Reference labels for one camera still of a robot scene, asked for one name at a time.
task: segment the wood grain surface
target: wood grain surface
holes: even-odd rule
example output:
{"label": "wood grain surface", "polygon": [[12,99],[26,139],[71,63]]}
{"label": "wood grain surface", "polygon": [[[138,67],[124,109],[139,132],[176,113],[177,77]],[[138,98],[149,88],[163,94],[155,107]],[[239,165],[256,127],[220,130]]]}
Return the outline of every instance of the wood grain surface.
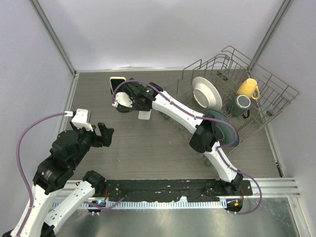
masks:
{"label": "wood grain surface", "polygon": [[[81,73],[72,110],[91,110],[91,124],[104,122],[114,128],[108,148],[91,148],[75,171],[80,180],[89,170],[107,179],[218,178],[213,166],[189,146],[184,136],[157,111],[150,120],[139,120],[138,112],[119,113],[111,106],[109,78],[126,77],[165,86],[182,71]],[[231,162],[254,177],[278,177],[264,129],[229,155]]]}

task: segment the green plate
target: green plate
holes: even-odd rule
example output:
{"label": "green plate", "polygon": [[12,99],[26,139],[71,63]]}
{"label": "green plate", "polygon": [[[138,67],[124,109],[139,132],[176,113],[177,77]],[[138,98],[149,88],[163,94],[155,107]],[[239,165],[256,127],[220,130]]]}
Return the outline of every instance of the green plate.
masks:
{"label": "green plate", "polygon": [[[234,125],[232,124],[232,122],[230,122],[228,120],[228,118],[226,118],[223,114],[221,114],[220,112],[218,112],[216,110],[206,110],[205,115],[207,115],[207,114],[211,114],[216,119],[230,123],[234,127]],[[215,122],[215,124],[216,124],[216,129],[215,129],[216,139],[219,140],[222,145],[226,145],[226,144],[231,143],[234,140],[234,132],[232,131],[232,129],[221,122]],[[237,133],[236,141],[233,144],[231,144],[230,146],[236,147],[236,146],[238,146],[238,144],[239,144],[239,135]]]}

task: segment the wire basket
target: wire basket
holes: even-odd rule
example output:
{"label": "wire basket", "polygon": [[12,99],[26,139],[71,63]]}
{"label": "wire basket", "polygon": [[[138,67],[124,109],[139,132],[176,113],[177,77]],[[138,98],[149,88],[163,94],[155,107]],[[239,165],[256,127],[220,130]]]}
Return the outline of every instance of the wire basket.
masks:
{"label": "wire basket", "polygon": [[[260,131],[299,94],[296,89],[232,46],[227,46],[222,53],[207,61],[200,59],[190,64],[183,69],[180,78],[164,87],[164,90],[179,102],[203,113],[205,109],[199,106],[193,97],[192,81],[195,77],[204,77],[216,87],[223,101],[220,112],[232,122],[238,132],[239,145],[226,148],[226,154],[233,152]],[[248,78],[258,82],[260,98],[251,99],[248,118],[232,116],[226,105],[236,97],[239,86]],[[170,121],[179,131],[183,131],[187,140],[191,139],[192,135],[182,125],[172,119]]]}

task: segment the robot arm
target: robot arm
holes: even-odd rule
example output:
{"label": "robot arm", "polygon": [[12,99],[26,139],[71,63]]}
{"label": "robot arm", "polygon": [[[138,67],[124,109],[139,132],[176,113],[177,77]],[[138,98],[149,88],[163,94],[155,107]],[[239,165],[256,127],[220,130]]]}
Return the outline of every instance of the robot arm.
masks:
{"label": "robot arm", "polygon": [[160,93],[157,93],[149,86],[144,87],[132,80],[125,83],[118,90],[121,96],[116,96],[113,106],[122,107],[122,104],[126,104],[125,101],[127,100],[127,95],[129,101],[132,102],[132,105],[129,106],[130,111],[136,110],[150,113],[151,109],[154,109],[168,115],[183,125],[192,134],[190,146],[195,151],[203,153],[210,160],[216,168],[220,179],[224,182],[225,190],[229,193],[238,191],[243,176],[230,169],[231,167],[237,170],[231,164],[222,149],[216,149],[220,146],[220,142],[214,136],[214,129],[216,127],[215,122],[201,119],[201,117],[205,117],[206,115],[193,111],[182,103],[176,101],[166,91],[163,91],[160,86],[154,83],[150,83],[150,85],[154,86]]}
{"label": "robot arm", "polygon": [[78,109],[71,120],[73,130],[61,132],[50,149],[51,155],[37,169],[33,178],[33,208],[29,217],[29,204],[26,206],[17,226],[4,237],[50,237],[55,236],[69,216],[89,197],[101,194],[105,189],[105,178],[95,171],[89,171],[83,182],[62,204],[49,212],[55,197],[66,182],[73,176],[91,147],[110,146],[114,129],[98,123],[101,135],[96,135],[96,126],[90,123],[90,111]]}

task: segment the yellow mug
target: yellow mug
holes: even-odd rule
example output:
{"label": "yellow mug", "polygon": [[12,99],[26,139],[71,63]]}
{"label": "yellow mug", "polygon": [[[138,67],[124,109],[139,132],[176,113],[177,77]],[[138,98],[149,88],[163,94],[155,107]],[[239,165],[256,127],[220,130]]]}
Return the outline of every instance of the yellow mug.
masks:
{"label": "yellow mug", "polygon": [[[258,92],[258,96],[255,97],[253,95],[253,93],[255,93],[255,91]],[[247,80],[245,80],[241,86],[239,87],[238,91],[237,91],[238,95],[246,95],[249,98],[252,98],[254,100],[259,99],[260,97],[260,92],[259,92],[259,87],[258,87],[258,83],[255,79],[252,78],[248,78]]]}

